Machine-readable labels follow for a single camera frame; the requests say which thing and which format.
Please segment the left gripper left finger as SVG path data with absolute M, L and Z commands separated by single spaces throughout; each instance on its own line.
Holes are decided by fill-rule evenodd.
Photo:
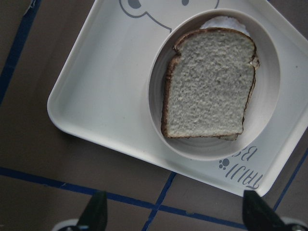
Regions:
M 97 191 L 81 214 L 77 227 L 81 231 L 104 231 L 107 226 L 107 195 Z

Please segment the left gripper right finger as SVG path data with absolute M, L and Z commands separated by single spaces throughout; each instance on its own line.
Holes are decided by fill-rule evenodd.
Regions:
M 243 195 L 242 219 L 248 231 L 282 231 L 285 223 L 252 190 L 245 190 Z

